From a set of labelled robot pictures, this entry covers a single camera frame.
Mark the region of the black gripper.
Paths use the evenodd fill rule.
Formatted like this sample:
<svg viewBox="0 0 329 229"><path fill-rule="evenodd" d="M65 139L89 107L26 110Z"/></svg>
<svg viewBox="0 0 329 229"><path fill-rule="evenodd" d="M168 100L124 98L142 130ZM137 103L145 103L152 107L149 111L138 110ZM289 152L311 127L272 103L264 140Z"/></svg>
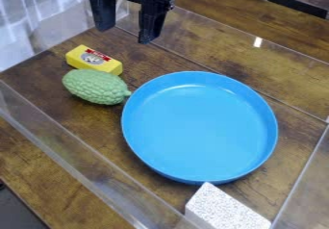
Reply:
<svg viewBox="0 0 329 229"><path fill-rule="evenodd" d="M149 44L160 37L168 11L173 9L172 0L128 0L141 2L140 43ZM115 26L115 0L90 0L95 27L105 32Z"/></svg>

